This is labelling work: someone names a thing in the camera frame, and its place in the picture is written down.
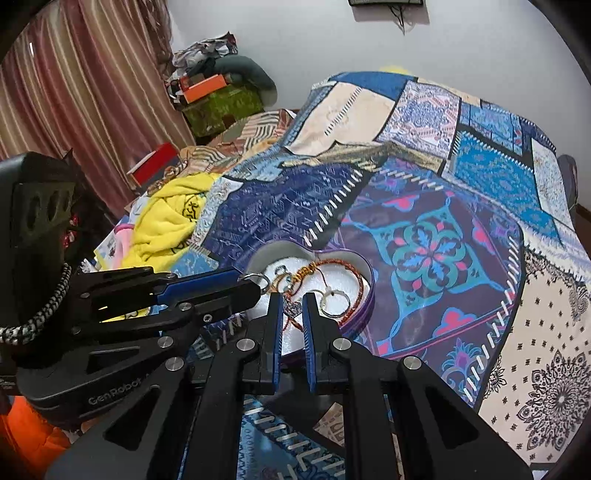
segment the orange box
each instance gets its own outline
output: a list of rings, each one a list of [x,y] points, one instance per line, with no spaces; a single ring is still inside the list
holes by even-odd
[[[214,75],[213,77],[209,77],[202,82],[190,86],[184,91],[183,95],[185,96],[187,103],[191,103],[219,90],[220,88],[224,88],[226,85],[223,75]]]

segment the bedspread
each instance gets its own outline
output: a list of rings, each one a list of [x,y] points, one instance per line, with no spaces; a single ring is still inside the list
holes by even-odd
[[[355,340],[419,356],[549,470],[591,402],[591,262],[542,130],[420,78],[341,73],[247,157],[208,195],[191,239],[200,265],[244,269],[277,239],[360,253],[376,301]],[[246,400],[239,479],[344,475],[341,457],[255,406]]]

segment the red box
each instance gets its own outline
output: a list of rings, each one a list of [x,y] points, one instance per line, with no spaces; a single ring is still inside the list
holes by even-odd
[[[176,148],[170,143],[160,145],[151,155],[144,157],[127,175],[131,175],[139,185],[145,185],[159,170],[162,170],[174,157]]]

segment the striped curtain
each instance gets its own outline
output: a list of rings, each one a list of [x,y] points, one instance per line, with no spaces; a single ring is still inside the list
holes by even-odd
[[[0,66],[0,157],[70,148],[90,185],[120,215],[126,172],[164,142],[194,143],[171,106],[165,0],[56,0]]]

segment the silver ring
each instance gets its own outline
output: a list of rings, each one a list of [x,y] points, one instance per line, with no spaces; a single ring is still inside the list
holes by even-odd
[[[285,265],[279,265],[275,269],[275,275],[281,275],[282,273],[287,273],[287,267]]]
[[[306,293],[320,293],[321,296],[324,297],[324,292],[322,290],[317,290],[316,288],[312,288],[312,290],[308,290]]]
[[[269,287],[271,286],[271,281],[266,275],[263,275],[262,273],[245,273],[244,275],[240,275],[238,277],[238,281],[248,280],[252,277],[261,278],[267,282],[267,285],[265,287],[261,287],[261,295],[266,294],[269,291]]]
[[[329,313],[327,312],[324,308],[326,307],[326,299],[328,298],[329,295],[339,295],[341,297],[345,297],[347,299],[347,308],[345,308],[345,311],[343,313],[339,313],[337,315],[335,315],[334,313]],[[322,298],[320,299],[320,311],[322,313],[324,313],[324,315],[326,315],[328,318],[331,319],[337,319],[342,317],[345,313],[347,313],[349,311],[349,309],[351,308],[351,300],[349,298],[349,296],[342,290],[331,290],[328,289],[326,291],[326,293],[324,293],[322,295]]]

